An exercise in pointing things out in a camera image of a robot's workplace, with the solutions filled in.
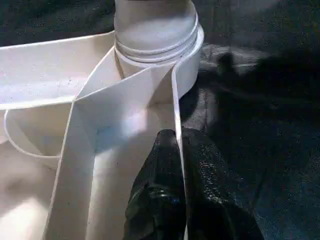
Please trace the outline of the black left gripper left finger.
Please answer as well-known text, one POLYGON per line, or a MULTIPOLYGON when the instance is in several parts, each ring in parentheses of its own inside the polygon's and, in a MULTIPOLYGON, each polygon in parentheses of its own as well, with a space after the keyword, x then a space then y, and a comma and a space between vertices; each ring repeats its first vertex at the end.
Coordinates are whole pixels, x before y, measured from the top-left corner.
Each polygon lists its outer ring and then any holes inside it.
POLYGON ((182 240, 186 227, 180 149, 171 129, 158 132, 125 211, 126 240, 182 240))

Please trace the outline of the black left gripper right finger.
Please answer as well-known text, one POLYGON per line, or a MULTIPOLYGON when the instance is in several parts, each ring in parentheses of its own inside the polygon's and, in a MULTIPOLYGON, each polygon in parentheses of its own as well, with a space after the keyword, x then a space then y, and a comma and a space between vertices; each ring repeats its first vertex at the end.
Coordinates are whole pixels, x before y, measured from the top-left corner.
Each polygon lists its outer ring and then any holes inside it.
POLYGON ((188 239, 264 239, 215 143, 199 130, 183 128, 182 146, 188 239))

